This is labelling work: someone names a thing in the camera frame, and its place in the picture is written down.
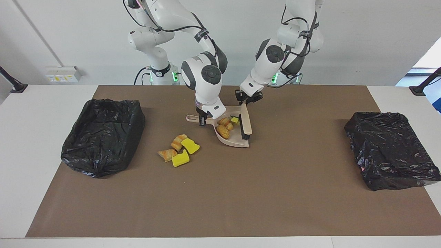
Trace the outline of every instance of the food scrap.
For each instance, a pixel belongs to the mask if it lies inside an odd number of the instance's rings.
[[[178,135],[174,140],[173,140],[173,142],[171,143],[171,146],[176,150],[176,151],[180,151],[181,149],[182,149],[182,144],[181,144],[181,142],[184,140],[184,139],[187,139],[188,137],[187,137],[187,135],[185,135],[185,134],[181,134],[181,135]]]
[[[159,151],[158,154],[164,159],[165,162],[170,162],[174,156],[178,155],[174,149]]]
[[[216,127],[216,131],[222,138],[224,139],[230,138],[230,131],[226,127],[219,125]]]
[[[199,148],[201,148],[200,145],[196,144],[193,140],[191,139],[184,139],[181,144],[185,147],[185,149],[188,151],[188,153],[193,154],[195,153],[197,150],[199,150]]]
[[[227,125],[225,125],[225,127],[229,130],[229,131],[231,131],[231,130],[233,130],[233,124],[230,122],[230,123],[228,123]]]
[[[226,126],[230,123],[230,119],[228,117],[222,118],[220,121],[217,122],[217,124]]]

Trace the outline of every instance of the wall socket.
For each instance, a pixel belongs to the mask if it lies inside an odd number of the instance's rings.
[[[76,66],[47,66],[46,78],[51,83],[78,83],[81,74]]]

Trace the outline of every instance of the brown mat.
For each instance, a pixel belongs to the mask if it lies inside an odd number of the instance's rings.
[[[225,105],[234,89],[223,87]],[[146,129],[129,168],[92,179],[62,164],[27,237],[441,235],[424,188],[370,191],[343,126],[379,111],[365,86],[266,89],[249,105],[250,148],[220,143],[185,121],[194,92],[179,86],[100,86],[95,98],[138,99]],[[201,145],[179,168],[156,151],[186,133]]]

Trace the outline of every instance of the tabletop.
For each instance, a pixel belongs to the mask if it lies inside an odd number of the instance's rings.
[[[60,148],[84,103],[97,86],[31,85],[0,105],[1,247],[439,247],[432,237],[244,237],[244,238],[93,238],[25,239],[60,163]],[[441,115],[408,88],[369,86],[382,112],[400,112],[413,127],[436,165],[441,165]],[[441,212],[441,184],[426,186]]]

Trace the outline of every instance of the brush handle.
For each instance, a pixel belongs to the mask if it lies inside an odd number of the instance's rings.
[[[242,118],[243,133],[246,135],[252,135],[253,130],[251,129],[250,115],[248,114],[248,109],[247,109],[246,103],[242,103],[240,115]]]

